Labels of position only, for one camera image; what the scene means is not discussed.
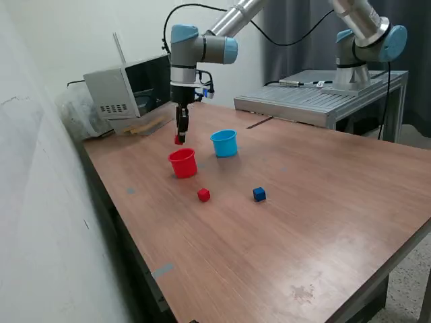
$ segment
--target tiled floor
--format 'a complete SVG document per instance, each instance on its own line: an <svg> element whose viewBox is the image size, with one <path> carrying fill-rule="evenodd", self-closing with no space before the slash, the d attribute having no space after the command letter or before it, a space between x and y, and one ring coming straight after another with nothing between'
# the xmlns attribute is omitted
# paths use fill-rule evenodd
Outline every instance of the tiled floor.
<svg viewBox="0 0 431 323"><path fill-rule="evenodd" d="M412 126L403 126L401 143L431 149L431 139L419 134ZM372 323L416 323L424 298L431 267L431 234L414 249L391 273L387 306Z"/></svg>

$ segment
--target plastic bag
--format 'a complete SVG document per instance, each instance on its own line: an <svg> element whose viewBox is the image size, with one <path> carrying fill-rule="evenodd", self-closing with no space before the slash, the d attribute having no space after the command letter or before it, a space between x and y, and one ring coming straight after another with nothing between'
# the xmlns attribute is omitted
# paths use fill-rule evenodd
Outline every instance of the plastic bag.
<svg viewBox="0 0 431 323"><path fill-rule="evenodd" d="M63 124L76 140L99 137L112 130L99 117L85 82L71 84L56 100Z"/></svg>

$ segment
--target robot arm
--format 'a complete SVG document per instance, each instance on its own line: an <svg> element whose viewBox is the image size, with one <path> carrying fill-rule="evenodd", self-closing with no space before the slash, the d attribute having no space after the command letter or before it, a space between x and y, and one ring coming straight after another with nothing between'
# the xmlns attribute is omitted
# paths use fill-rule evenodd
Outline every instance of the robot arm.
<svg viewBox="0 0 431 323"><path fill-rule="evenodd" d="M189 125L188 104L195 100L197 63L232 64L238 55L233 39L266 5L268 0L240 0L203 35L195 26L175 25L171 33L172 101L178 104L178 140L185 142ZM335 86L355 86L370 81L367 61L389 62L405 48L407 30L392 27L368 0L329 0L349 30L337 36L338 58Z"/></svg>
<svg viewBox="0 0 431 323"><path fill-rule="evenodd" d="M189 109L195 101L197 63L232 64L238 56L239 33L268 0L240 0L203 35L192 25L175 25L171 32L170 84L176 102L176 126L179 143L185 142L189 127Z"/></svg>

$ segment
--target gray curtain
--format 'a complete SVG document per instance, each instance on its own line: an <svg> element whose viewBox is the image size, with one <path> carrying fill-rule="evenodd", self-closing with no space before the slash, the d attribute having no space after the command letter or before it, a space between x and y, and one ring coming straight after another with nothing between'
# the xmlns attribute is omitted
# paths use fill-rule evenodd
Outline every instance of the gray curtain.
<svg viewBox="0 0 431 323"><path fill-rule="evenodd" d="M405 124L431 137L431 1L370 0L380 15L409 31L407 48L393 70L409 71ZM265 7L263 29L276 42L292 42L308 32L332 7L326 0L272 0ZM304 69L335 69L335 37L346 25L333 13L300 44L265 45L265 80L273 81ZM370 69L386 69L379 63Z"/></svg>

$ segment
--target blue cube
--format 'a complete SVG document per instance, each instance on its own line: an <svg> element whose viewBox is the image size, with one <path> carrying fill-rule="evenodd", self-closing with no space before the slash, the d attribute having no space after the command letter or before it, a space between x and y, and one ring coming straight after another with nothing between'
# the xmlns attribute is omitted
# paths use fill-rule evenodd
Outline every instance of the blue cube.
<svg viewBox="0 0 431 323"><path fill-rule="evenodd" d="M267 195L265 193L265 190L261 187L255 188L253 190L253 196L255 197L255 200L257 202L264 201L267 199Z"/></svg>

